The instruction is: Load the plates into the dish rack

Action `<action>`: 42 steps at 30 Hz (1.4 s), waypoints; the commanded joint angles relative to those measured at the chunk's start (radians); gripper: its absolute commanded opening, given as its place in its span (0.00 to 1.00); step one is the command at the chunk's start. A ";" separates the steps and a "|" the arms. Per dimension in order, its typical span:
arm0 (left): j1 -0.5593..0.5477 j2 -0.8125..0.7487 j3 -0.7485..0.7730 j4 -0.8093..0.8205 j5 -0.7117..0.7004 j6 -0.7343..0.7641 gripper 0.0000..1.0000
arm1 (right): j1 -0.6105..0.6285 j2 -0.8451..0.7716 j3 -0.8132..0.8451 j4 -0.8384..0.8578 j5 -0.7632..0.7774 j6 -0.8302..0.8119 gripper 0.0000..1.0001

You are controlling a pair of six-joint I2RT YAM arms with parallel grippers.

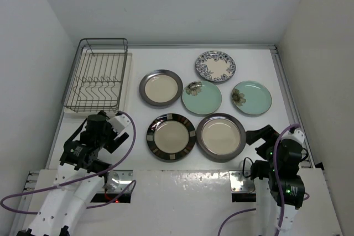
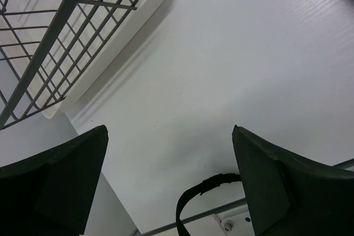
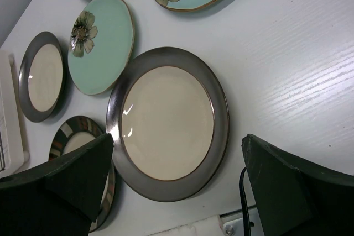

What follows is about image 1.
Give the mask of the large grey rim plate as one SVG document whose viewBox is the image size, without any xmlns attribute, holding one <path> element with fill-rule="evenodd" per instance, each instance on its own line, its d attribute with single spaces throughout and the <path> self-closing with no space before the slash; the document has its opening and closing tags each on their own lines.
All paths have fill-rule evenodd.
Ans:
<svg viewBox="0 0 354 236">
<path fill-rule="evenodd" d="M 200 121 L 197 144 L 203 154 L 215 162 L 227 162 L 243 152 L 246 131 L 241 122 L 226 113 L 214 113 Z"/>
</svg>

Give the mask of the grey rim cream plate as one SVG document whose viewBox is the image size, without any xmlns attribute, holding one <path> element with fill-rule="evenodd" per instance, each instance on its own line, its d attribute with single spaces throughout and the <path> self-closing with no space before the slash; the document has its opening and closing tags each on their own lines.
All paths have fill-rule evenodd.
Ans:
<svg viewBox="0 0 354 236">
<path fill-rule="evenodd" d="M 149 105 L 166 107 L 178 100 L 183 82 L 175 72 L 165 69 L 147 73 L 139 84 L 139 94 Z"/>
</svg>

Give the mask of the teal flower plate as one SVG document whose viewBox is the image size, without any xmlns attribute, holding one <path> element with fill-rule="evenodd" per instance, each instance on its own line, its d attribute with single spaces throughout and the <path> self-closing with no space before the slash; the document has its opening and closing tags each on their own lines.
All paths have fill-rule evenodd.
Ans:
<svg viewBox="0 0 354 236">
<path fill-rule="evenodd" d="M 232 103 L 242 113 L 259 116 L 272 106 L 272 96 L 269 90 L 256 81 L 242 81 L 235 85 L 231 92 Z"/>
<path fill-rule="evenodd" d="M 221 106 L 222 93 L 211 82 L 194 81 L 184 88 L 182 102 L 191 113 L 206 116 L 217 111 Z"/>
</svg>

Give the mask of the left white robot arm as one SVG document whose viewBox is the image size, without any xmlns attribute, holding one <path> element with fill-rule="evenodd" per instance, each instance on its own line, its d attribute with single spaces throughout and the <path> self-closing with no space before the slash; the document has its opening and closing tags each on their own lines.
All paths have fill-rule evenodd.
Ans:
<svg viewBox="0 0 354 236">
<path fill-rule="evenodd" d="M 88 115 L 64 142 L 53 186 L 41 190 L 47 196 L 40 210 L 17 235 L 72 235 L 91 200 L 119 164 L 100 160 L 100 151 L 114 153 L 129 138 L 125 129 L 133 124 L 125 112 L 113 117 L 104 111 Z"/>
</svg>

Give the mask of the blue floral pattern plate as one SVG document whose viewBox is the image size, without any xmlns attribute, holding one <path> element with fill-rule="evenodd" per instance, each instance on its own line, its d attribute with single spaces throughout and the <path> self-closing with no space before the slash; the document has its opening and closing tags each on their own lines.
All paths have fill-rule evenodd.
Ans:
<svg viewBox="0 0 354 236">
<path fill-rule="evenodd" d="M 236 63 L 227 53 L 217 50 L 200 54 L 195 61 L 197 73 L 210 82 L 226 82 L 236 73 Z"/>
</svg>

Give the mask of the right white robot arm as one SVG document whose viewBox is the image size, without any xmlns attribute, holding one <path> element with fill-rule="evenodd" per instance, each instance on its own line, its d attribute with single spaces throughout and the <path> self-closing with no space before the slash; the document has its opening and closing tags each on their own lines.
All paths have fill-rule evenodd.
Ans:
<svg viewBox="0 0 354 236">
<path fill-rule="evenodd" d="M 303 148 L 305 134 L 298 124 L 278 133 L 271 125 L 246 132 L 246 143 L 263 139 L 256 148 L 261 157 L 251 166 L 250 179 L 256 189 L 258 235 L 289 235 L 297 211 L 302 207 L 305 186 L 298 175 L 308 158 Z"/>
</svg>

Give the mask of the dark checkered rim plate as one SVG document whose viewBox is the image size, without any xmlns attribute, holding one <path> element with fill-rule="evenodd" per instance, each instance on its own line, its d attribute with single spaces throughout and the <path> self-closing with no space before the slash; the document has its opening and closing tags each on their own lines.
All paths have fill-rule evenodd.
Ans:
<svg viewBox="0 0 354 236">
<path fill-rule="evenodd" d="M 196 143 L 196 129 L 185 116 L 167 113 L 151 122 L 147 129 L 146 141 L 155 157 L 175 162 L 191 153 Z"/>
</svg>

